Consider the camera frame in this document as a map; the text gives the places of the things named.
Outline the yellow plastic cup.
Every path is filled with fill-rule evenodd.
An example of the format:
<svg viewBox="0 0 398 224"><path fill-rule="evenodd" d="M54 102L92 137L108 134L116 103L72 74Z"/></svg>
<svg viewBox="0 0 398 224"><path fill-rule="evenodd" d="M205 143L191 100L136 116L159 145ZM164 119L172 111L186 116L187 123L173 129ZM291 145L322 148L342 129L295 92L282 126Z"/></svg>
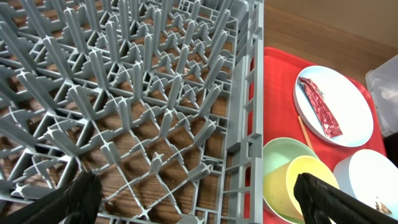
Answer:
<svg viewBox="0 0 398 224"><path fill-rule="evenodd" d="M298 156L264 177L263 196L276 214L303 220L299 202L294 197L294 185L298 175L304 172L339 187L332 171L321 160L312 156Z"/></svg>

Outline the red foil wrapper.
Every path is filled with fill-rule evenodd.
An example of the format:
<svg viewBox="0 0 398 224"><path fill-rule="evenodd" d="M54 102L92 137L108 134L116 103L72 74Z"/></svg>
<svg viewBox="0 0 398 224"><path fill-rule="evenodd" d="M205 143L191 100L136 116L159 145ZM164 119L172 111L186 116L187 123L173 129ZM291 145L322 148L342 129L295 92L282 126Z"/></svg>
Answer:
<svg viewBox="0 0 398 224"><path fill-rule="evenodd" d="M328 138L341 136L343 133L340 129L340 125L326 105L319 87L309 78L300 77L299 81L304 87L305 94L310 101L325 136Z"/></svg>

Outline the light blue bowl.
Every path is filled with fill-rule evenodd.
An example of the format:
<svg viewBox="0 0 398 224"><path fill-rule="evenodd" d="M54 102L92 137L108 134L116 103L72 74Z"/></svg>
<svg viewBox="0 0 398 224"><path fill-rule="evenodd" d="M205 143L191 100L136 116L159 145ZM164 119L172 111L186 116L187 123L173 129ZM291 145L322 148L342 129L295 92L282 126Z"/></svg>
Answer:
<svg viewBox="0 0 398 224"><path fill-rule="evenodd" d="M387 157L362 149L337 163L333 174L341 191L397 219L397 167Z"/></svg>

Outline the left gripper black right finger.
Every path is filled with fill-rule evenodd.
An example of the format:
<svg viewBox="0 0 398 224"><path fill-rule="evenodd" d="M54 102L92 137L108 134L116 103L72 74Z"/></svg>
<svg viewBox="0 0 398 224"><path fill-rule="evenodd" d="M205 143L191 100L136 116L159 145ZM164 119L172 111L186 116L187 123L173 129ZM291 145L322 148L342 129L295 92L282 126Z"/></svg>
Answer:
<svg viewBox="0 0 398 224"><path fill-rule="evenodd" d="M306 224L397 224L397 220L306 172L297 177L294 197Z"/></svg>

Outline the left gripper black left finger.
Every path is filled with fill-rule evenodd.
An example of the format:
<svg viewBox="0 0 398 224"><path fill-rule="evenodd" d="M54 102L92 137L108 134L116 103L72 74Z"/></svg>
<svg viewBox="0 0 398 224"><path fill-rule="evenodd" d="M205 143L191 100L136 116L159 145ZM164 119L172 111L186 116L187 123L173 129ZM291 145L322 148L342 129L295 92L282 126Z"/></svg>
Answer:
<svg viewBox="0 0 398 224"><path fill-rule="evenodd" d="M94 224L101 205L101 189L98 175L82 172L70 185L1 218L1 223L60 223L69 217L72 223Z"/></svg>

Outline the mint green bowl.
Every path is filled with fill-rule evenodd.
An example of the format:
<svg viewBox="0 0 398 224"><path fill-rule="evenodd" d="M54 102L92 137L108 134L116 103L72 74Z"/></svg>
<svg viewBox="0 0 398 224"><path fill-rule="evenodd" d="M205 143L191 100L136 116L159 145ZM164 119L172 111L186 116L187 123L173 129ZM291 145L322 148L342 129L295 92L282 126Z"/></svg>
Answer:
<svg viewBox="0 0 398 224"><path fill-rule="evenodd" d="M318 159L318 156L307 145L287 137L275 138L269 141L263 147L262 153L263 177L298 156L312 156ZM304 223L303 220L276 213L265 197L263 197L263 209L264 223Z"/></svg>

